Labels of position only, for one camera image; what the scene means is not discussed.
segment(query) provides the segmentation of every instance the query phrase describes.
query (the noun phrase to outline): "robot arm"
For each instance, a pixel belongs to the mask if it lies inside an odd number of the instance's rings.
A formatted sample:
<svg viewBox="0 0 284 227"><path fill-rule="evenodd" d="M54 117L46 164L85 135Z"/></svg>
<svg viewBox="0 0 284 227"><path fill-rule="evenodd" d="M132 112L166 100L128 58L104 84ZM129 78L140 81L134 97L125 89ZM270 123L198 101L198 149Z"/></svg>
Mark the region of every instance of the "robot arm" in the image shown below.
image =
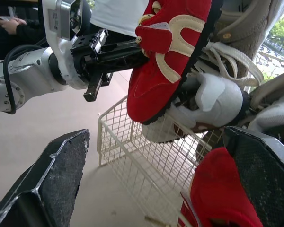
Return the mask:
<svg viewBox="0 0 284 227"><path fill-rule="evenodd" d="M27 52L9 63L9 79L16 108L29 99L67 88L58 62L50 47ZM9 96L0 62L0 112L11 111Z"/></svg>
<svg viewBox="0 0 284 227"><path fill-rule="evenodd" d="M16 109L33 97L68 86L87 89L84 98L95 101L100 87L109 85L113 72L139 67L147 61L134 39L105 45L106 30L89 34L91 13L85 0L43 0L43 15L50 47L27 52L9 62ZM0 112L9 111L1 62Z"/></svg>

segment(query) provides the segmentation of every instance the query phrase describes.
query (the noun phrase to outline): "red shoe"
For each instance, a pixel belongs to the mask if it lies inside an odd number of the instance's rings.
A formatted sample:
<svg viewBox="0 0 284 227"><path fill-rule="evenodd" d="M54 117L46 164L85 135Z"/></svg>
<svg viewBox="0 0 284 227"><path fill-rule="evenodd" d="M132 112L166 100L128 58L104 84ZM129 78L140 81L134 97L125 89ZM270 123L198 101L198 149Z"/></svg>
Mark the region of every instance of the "red shoe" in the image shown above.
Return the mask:
<svg viewBox="0 0 284 227"><path fill-rule="evenodd" d="M137 42L150 60L131 76L127 111L134 121L149 124L170 107L214 30L221 4L222 0L150 0L136 29Z"/></svg>
<svg viewBox="0 0 284 227"><path fill-rule="evenodd" d="M217 220L225 222L222 226L263 227L226 148L215 149L203 159L195 172L190 195L182 196L185 208L181 213L193 227L213 227Z"/></svg>

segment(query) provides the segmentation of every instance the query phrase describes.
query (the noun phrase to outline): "wire basket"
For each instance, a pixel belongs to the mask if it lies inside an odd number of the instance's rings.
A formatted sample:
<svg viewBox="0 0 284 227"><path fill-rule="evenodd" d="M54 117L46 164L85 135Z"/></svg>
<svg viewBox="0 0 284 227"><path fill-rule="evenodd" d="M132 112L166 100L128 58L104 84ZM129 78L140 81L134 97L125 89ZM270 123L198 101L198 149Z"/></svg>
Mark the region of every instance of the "wire basket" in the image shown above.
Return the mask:
<svg viewBox="0 0 284 227"><path fill-rule="evenodd" d="M126 97L120 100L99 118L99 165L111 166L150 224L176 227L180 218L191 227L180 213L180 192L189 190L199 161L211 150L210 141L218 141L220 136L216 132L194 134L171 116L163 118L182 137L166 143L149 141L142 125L129 118Z"/></svg>

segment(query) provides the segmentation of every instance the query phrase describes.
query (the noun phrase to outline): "floor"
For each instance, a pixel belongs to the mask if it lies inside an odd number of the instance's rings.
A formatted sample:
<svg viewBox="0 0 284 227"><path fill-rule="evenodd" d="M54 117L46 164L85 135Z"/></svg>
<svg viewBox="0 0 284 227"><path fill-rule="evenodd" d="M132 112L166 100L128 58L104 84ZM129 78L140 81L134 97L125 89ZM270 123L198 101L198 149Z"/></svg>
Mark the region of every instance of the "floor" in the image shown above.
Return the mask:
<svg viewBox="0 0 284 227"><path fill-rule="evenodd" d="M96 152L99 115L126 95L130 73L116 73L111 85L101 88L94 103L84 100L83 90L69 88L36 97L15 115L0 113L0 200L36 161L49 141L87 128L90 131L89 152L71 226L146 226L144 215L111 169L98 167Z"/></svg>

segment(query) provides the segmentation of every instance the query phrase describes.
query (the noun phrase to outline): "cream stripe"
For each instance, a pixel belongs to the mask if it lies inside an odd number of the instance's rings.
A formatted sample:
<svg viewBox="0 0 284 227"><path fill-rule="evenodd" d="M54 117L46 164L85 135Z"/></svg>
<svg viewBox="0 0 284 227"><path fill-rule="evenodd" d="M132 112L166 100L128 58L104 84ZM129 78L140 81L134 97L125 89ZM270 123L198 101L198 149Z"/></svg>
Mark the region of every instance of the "cream stripe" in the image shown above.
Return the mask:
<svg viewBox="0 0 284 227"><path fill-rule="evenodd" d="M184 28L189 28L201 33L204 25L204 21L190 15L179 15L174 17L169 22L169 27L173 34L169 51L175 51L182 55L190 57L194 52L195 47L190 45L183 39L183 37L181 36L181 31ZM168 64L166 64L165 54L156 53L156 61L160 71L169 82L176 83L179 79L181 79L181 76Z"/></svg>

